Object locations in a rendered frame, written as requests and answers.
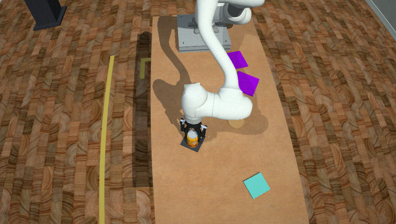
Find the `yellow drink can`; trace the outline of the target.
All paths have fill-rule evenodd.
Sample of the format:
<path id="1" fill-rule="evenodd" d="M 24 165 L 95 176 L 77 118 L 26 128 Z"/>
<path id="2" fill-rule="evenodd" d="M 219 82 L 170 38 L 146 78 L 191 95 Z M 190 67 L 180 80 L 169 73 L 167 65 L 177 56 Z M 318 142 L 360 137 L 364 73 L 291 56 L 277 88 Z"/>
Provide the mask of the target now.
<path id="1" fill-rule="evenodd" d="M 198 134 L 193 129 L 187 133 L 187 145 L 192 148 L 198 145 Z"/>

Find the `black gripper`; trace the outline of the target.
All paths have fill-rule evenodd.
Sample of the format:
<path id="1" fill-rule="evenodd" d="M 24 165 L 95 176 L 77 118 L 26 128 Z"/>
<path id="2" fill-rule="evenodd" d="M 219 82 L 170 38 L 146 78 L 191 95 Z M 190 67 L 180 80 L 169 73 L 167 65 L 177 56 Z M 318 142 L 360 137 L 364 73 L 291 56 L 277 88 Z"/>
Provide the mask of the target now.
<path id="1" fill-rule="evenodd" d="M 186 128 L 184 127 L 184 123 L 187 125 Z M 195 129 L 195 131 L 197 132 L 198 142 L 200 142 L 200 139 L 202 137 L 203 138 L 205 137 L 205 130 L 207 128 L 207 125 L 203 126 L 201 122 L 193 125 L 193 124 L 187 123 L 183 118 L 181 118 L 180 124 L 181 124 L 181 131 L 183 131 L 185 133 L 185 138 L 187 138 L 187 133 L 190 128 Z M 202 132 L 201 132 L 200 128 L 202 128 Z"/>

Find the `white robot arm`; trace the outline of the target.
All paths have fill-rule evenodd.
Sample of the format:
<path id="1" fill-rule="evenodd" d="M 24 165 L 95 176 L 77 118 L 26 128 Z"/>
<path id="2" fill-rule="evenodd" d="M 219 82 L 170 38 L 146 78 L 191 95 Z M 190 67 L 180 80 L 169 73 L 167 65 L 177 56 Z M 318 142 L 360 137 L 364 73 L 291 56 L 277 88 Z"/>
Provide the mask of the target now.
<path id="1" fill-rule="evenodd" d="M 199 84 L 188 85 L 182 98 L 184 119 L 198 124 L 203 117 L 224 120 L 247 118 L 252 111 L 251 100 L 243 96 L 238 75 L 228 54 L 217 39 L 216 22 L 243 25 L 251 19 L 251 7 L 259 7 L 265 0 L 197 0 L 195 18 L 189 22 L 194 33 L 200 34 L 205 45 L 224 72 L 225 82 L 218 93 L 206 91 Z M 195 21 L 194 21 L 195 20 Z M 214 98 L 215 97 L 215 98 Z"/>

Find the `purple flat square tile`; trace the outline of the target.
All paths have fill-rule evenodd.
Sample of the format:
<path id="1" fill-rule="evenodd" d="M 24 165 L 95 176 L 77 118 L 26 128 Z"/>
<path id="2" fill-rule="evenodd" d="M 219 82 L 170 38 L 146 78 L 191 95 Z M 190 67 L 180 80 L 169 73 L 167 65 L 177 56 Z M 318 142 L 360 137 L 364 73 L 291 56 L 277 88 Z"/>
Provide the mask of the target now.
<path id="1" fill-rule="evenodd" d="M 259 79 L 251 75 L 248 75 L 246 73 L 243 73 L 241 71 L 239 71 L 237 75 L 238 75 L 239 88 L 241 89 L 242 93 L 253 96 L 257 84 L 259 82 Z"/>
<path id="2" fill-rule="evenodd" d="M 239 68 L 248 66 L 248 64 L 246 63 L 246 61 L 240 51 L 231 52 L 231 53 L 227 53 L 227 54 L 228 54 L 229 58 L 231 59 L 235 69 L 239 69 Z"/>

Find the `dark grey square slate coaster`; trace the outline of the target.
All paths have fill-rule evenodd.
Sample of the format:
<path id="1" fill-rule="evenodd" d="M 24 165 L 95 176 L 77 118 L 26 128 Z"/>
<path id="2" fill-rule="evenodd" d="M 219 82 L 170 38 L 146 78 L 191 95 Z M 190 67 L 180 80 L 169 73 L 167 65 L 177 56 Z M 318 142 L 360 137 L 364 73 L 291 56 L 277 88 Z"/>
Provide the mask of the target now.
<path id="1" fill-rule="evenodd" d="M 201 139 L 200 139 L 200 142 L 198 143 L 198 145 L 197 145 L 196 147 L 192 148 L 192 147 L 189 147 L 189 146 L 187 145 L 187 138 L 185 139 L 185 136 L 184 136 L 184 138 L 183 138 L 183 140 L 182 140 L 182 142 L 181 142 L 180 145 L 182 145 L 182 146 L 184 146 L 184 147 L 186 147 L 186 148 L 189 148 L 189 149 L 191 149 L 191 150 L 193 150 L 193 151 L 195 151 L 195 152 L 198 152 L 199 149 L 200 149 L 200 147 L 201 147 L 201 145 L 202 145 L 202 143 L 203 143 L 203 141 L 204 141 L 204 139 L 205 139 L 205 137 L 204 137 L 204 138 L 201 138 Z"/>

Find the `teal flat rectangular slab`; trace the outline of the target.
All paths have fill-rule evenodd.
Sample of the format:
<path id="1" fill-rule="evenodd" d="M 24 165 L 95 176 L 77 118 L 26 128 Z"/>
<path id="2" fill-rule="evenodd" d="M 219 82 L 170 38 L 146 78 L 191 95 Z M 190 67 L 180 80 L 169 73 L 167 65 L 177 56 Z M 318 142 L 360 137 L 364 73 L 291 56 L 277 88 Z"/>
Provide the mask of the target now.
<path id="1" fill-rule="evenodd" d="M 253 199 L 270 190 L 261 172 L 245 180 L 244 184 Z"/>

